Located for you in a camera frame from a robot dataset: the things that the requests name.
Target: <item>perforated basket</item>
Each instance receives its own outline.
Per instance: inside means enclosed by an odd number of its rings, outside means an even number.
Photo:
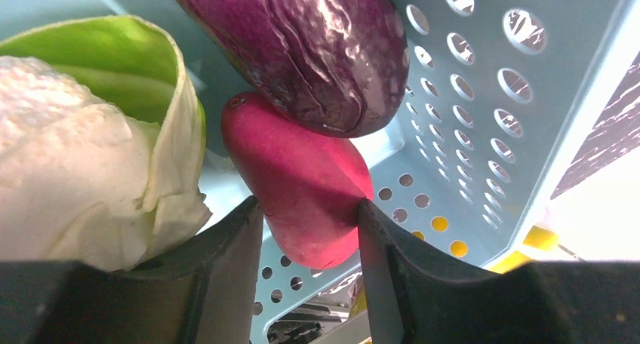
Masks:
[[[522,241],[640,45],[640,0],[393,0],[408,34],[405,101],[384,131],[355,140],[376,203],[461,260],[487,266]],[[220,107],[249,89],[174,0],[0,0],[0,38],[69,18],[137,14],[180,45],[223,152]],[[249,191],[208,155],[211,224]],[[265,226],[253,344],[295,306],[346,278],[292,264]]]

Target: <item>wrinkled eggplant skin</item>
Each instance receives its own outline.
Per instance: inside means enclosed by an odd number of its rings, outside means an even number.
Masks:
[[[398,111],[408,76],[390,0],[178,0],[229,62],[290,119],[361,137]]]

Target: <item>cauliflower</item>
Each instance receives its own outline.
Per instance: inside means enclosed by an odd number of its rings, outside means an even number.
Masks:
[[[41,60],[0,56],[0,260],[130,269],[195,235],[211,216],[204,125],[182,88],[161,127]]]

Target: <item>red sweet potato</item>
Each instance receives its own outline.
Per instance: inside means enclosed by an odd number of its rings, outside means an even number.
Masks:
[[[350,141],[302,128],[258,93],[239,94],[225,105],[222,134],[291,261],[329,269],[355,252],[358,204],[374,192],[367,165]]]

